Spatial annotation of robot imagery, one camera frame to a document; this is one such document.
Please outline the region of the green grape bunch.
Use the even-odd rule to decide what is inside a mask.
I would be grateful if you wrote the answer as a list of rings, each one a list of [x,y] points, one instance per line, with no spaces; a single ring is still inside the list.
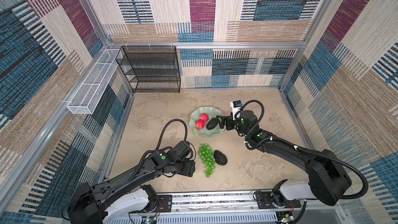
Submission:
[[[199,149],[199,156],[202,160],[202,163],[205,165],[205,175],[207,178],[211,177],[216,168],[215,166],[215,158],[212,151],[212,148],[208,144],[202,144]]]

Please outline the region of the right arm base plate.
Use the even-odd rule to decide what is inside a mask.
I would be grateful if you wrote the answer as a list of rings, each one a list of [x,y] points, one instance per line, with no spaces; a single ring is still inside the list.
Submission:
[[[253,198],[259,209],[301,208],[299,200],[287,200],[282,194],[272,191],[255,191]]]

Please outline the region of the mint green scalloped fruit bowl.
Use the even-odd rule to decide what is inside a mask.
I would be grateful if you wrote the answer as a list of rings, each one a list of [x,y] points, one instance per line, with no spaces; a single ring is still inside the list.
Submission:
[[[209,121],[205,123],[202,129],[198,129],[196,127],[196,122],[200,120],[200,114],[207,114],[209,116]],[[217,115],[221,116],[222,111],[211,106],[200,107],[190,115],[189,127],[193,129],[197,136],[204,136],[208,139],[212,139],[216,135],[221,135],[224,132],[224,129],[221,129],[219,124],[216,124],[216,127],[212,130],[208,130],[206,128],[206,125],[210,122],[210,120],[212,118],[216,118]]]

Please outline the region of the dark avocado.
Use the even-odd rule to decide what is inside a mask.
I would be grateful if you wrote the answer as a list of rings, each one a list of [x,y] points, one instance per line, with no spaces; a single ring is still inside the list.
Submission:
[[[220,152],[219,150],[214,151],[214,159],[215,162],[220,166],[224,166],[228,162],[226,155]]]
[[[213,130],[219,125],[217,118],[212,118],[206,125],[207,130]]]

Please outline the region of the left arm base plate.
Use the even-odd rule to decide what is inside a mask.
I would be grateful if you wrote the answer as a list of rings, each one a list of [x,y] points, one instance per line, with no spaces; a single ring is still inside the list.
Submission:
[[[150,199],[144,211],[146,213],[168,213],[171,212],[172,203],[172,195],[158,195],[156,198]]]

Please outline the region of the red apple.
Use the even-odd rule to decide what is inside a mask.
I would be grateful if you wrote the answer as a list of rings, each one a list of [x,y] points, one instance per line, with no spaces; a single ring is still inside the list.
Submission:
[[[200,114],[200,119],[203,120],[204,122],[207,122],[209,120],[209,116],[206,113]]]
[[[195,126],[196,126],[196,128],[197,128],[198,130],[202,130],[202,129],[205,128],[206,122],[205,122],[204,120],[202,120],[202,119],[199,119],[199,120],[195,123]]]

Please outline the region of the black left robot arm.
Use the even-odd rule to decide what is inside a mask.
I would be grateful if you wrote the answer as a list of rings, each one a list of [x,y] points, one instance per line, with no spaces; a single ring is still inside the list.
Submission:
[[[175,147],[161,149],[166,128],[173,122],[183,124],[184,138]],[[193,156],[195,152],[191,149],[187,137],[188,127],[183,120],[169,121],[162,129],[156,148],[145,151],[138,165],[102,183],[92,186],[88,183],[80,185],[72,200],[61,208],[62,218],[72,224],[99,224],[110,216],[110,211],[107,209],[111,204],[138,186],[163,174],[192,177],[195,161],[188,156]]]

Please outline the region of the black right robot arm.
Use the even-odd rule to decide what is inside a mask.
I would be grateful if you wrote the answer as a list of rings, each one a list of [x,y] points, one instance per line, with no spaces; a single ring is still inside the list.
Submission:
[[[253,111],[245,109],[253,102],[261,107],[259,117]],[[275,187],[279,196],[287,200],[319,200],[326,205],[334,206],[340,199],[358,199],[368,192],[369,183],[362,172],[338,159],[330,150],[317,151],[297,146],[261,129],[259,124],[264,116],[265,107],[260,101],[250,100],[245,104],[233,101],[231,108],[229,116],[216,117],[220,128],[235,130],[239,136],[244,137],[244,144],[248,150],[275,155],[307,173],[307,181],[280,182]]]

